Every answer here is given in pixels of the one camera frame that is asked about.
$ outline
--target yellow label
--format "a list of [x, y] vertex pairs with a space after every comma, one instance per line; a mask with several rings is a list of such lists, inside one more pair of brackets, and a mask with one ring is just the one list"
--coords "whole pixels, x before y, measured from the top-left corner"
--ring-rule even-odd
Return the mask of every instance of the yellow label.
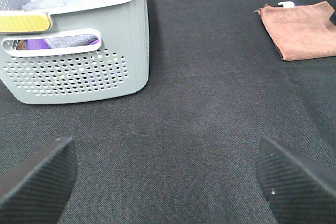
[[0, 33], [45, 31], [50, 27], [47, 15], [0, 15]]

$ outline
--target gray plastic basket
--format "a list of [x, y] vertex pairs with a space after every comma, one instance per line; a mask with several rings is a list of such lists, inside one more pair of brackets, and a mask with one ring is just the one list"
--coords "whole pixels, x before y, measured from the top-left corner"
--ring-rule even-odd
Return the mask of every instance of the gray plastic basket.
[[[20, 10], [29, 0], [0, 0], [0, 10]], [[0, 34], [0, 78], [28, 104], [86, 102], [141, 90], [149, 76], [146, 0], [111, 0], [45, 10], [42, 33]], [[16, 50], [22, 39], [95, 34], [90, 47]]]

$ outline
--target black rubber pad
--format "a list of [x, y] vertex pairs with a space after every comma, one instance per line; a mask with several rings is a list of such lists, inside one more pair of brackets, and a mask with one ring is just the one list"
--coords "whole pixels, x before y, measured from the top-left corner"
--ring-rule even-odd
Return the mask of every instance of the black rubber pad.
[[336, 223], [336, 175], [281, 141], [264, 137], [256, 173], [280, 224]]
[[330, 21], [336, 26], [336, 12], [331, 15]]
[[57, 223], [76, 177], [75, 143], [60, 138], [0, 176], [0, 223]]

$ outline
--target brown towel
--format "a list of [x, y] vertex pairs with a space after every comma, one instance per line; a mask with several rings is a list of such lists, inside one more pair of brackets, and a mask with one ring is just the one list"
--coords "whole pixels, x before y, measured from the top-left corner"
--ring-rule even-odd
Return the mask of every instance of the brown towel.
[[27, 50], [26, 42], [24, 40], [20, 40], [16, 45], [16, 50]]
[[270, 7], [258, 11], [283, 60], [336, 56], [336, 26], [329, 20], [328, 2], [294, 8]]

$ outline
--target black carpet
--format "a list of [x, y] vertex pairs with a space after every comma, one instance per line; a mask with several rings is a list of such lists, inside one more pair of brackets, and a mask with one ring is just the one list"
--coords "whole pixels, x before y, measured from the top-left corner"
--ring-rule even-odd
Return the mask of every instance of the black carpet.
[[261, 136], [336, 172], [336, 57], [281, 61], [254, 13], [280, 1], [324, 0], [148, 0], [150, 80], [134, 95], [37, 106], [1, 84], [0, 173], [70, 135], [79, 174], [61, 224], [275, 224]]

